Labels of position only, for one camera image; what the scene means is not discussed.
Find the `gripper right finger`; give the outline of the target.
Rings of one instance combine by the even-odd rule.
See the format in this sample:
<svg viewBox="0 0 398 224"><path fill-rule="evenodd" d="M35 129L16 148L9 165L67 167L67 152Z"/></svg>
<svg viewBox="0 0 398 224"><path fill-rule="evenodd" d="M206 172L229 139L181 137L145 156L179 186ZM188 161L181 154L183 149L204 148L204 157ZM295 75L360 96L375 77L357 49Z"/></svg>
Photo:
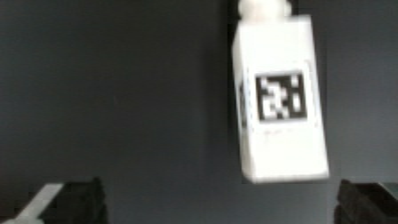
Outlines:
<svg viewBox="0 0 398 224"><path fill-rule="evenodd" d="M341 180L332 224L398 224L398 182Z"/></svg>

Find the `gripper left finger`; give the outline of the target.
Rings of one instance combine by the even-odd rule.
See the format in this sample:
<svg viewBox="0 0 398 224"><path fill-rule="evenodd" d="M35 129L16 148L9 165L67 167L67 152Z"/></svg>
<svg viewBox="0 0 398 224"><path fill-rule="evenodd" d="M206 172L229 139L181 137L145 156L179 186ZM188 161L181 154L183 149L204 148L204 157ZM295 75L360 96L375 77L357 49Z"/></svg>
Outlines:
<svg viewBox="0 0 398 224"><path fill-rule="evenodd" d="M99 178L48 183L10 224L110 224Z"/></svg>

